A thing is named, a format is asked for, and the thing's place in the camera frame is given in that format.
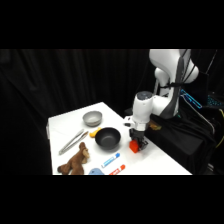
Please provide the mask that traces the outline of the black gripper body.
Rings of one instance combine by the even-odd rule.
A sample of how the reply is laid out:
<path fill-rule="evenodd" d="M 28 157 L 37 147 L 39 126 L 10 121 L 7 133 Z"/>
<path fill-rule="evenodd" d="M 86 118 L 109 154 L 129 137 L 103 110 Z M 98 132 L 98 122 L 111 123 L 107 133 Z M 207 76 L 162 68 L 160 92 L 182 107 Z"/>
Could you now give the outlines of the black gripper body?
<path fill-rule="evenodd" d="M 144 131 L 138 131 L 138 130 L 135 130 L 134 128 L 131 128 L 129 130 L 129 136 L 130 136 L 130 138 L 133 139 L 133 140 L 136 140 L 137 141 L 137 144 L 139 144 L 140 142 L 142 142 L 143 140 L 145 140 L 144 134 L 145 134 Z"/>

